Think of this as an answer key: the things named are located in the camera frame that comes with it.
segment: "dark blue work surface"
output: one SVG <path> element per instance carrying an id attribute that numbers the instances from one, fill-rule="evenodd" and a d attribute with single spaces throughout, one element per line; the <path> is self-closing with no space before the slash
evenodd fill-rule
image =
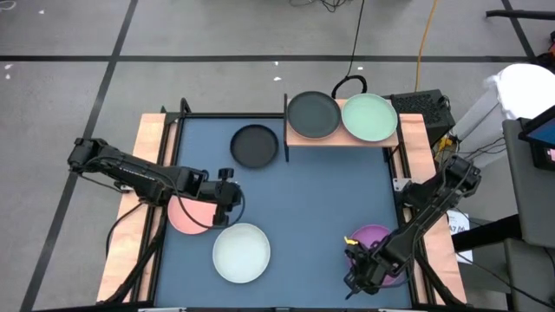
<path id="1" fill-rule="evenodd" d="M 230 154 L 232 136 L 252 123 L 269 127 L 279 138 L 278 156 L 258 170 L 239 166 Z M 343 236 L 366 224 L 397 227 L 381 148 L 292 147 L 286 163 L 283 120 L 188 119 L 183 131 L 178 164 L 206 169 L 211 179 L 218 177 L 221 167 L 235 168 L 234 180 L 246 196 L 241 222 L 254 224 L 266 234 L 271 259 L 255 281 L 230 283 L 212 263 L 212 247 L 220 231 L 187 236 L 168 225 L 157 307 L 410 306 L 407 285 L 344 300 L 349 289 L 343 283 L 348 272 Z"/>

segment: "gray floor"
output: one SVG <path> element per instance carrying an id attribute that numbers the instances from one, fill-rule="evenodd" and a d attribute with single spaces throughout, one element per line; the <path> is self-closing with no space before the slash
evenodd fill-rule
<path id="1" fill-rule="evenodd" d="M 356 53 L 417 55 L 432 2 L 367 0 Z M 139 0 L 121 54 L 349 55 L 359 3 L 331 14 L 319 3 L 292 8 L 286 0 Z M 511 3 L 515 9 L 555 10 L 553 0 Z M 68 177 L 65 160 L 73 139 L 83 134 L 109 61 L 37 62 L 31 56 L 111 55 L 128 5 L 128 0 L 18 0 L 14 9 L 0 10 L 2 310 L 21 307 Z M 494 9 L 503 9 L 500 0 L 440 0 L 425 55 L 524 56 L 508 19 L 484 18 L 485 10 Z M 521 24 L 536 54 L 548 48 L 555 22 Z M 482 81 L 508 64 L 425 62 L 421 89 L 447 94 L 458 120 L 484 92 Z M 118 62 L 94 136 L 131 152 L 140 115 L 159 112 L 162 105 L 176 110 L 181 96 L 197 112 L 277 112 L 283 93 L 329 93 L 348 66 Z M 355 62 L 353 69 L 368 79 L 372 93 L 405 93 L 414 87 L 414 62 Z M 349 83 L 340 95 L 357 92 L 360 87 Z M 516 212 L 514 197 L 505 195 L 513 193 L 506 159 L 486 168 L 483 177 L 478 193 L 460 208 L 488 220 Z M 34 309 L 95 302 L 104 239 L 118 202 L 116 193 L 77 182 Z M 499 307 L 503 301 L 474 289 L 467 294 L 479 305 Z"/>

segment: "black stand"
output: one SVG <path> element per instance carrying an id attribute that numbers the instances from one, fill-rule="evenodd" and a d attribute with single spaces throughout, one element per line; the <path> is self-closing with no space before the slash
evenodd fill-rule
<path id="1" fill-rule="evenodd" d="M 451 236 L 456 252 L 496 244 L 507 238 L 521 239 L 521 237 L 518 214 Z"/>

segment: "pale green plate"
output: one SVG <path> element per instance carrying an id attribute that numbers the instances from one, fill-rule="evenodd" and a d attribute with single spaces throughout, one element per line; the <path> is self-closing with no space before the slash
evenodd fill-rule
<path id="1" fill-rule="evenodd" d="M 397 128 L 397 112 L 375 94 L 358 94 L 345 102 L 341 112 L 347 131 L 360 140 L 385 140 Z"/>

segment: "black plate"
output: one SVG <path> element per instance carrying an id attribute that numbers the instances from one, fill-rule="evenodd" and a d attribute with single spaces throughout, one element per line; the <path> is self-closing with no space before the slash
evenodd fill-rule
<path id="1" fill-rule="evenodd" d="M 297 133 L 310 139 L 320 139 L 337 130 L 341 109 L 329 95 L 317 91 L 295 96 L 287 107 L 287 119 Z"/>
<path id="2" fill-rule="evenodd" d="M 262 168 L 278 154 L 278 137 L 270 128 L 249 125 L 240 128 L 232 138 L 233 158 L 247 168 Z"/>

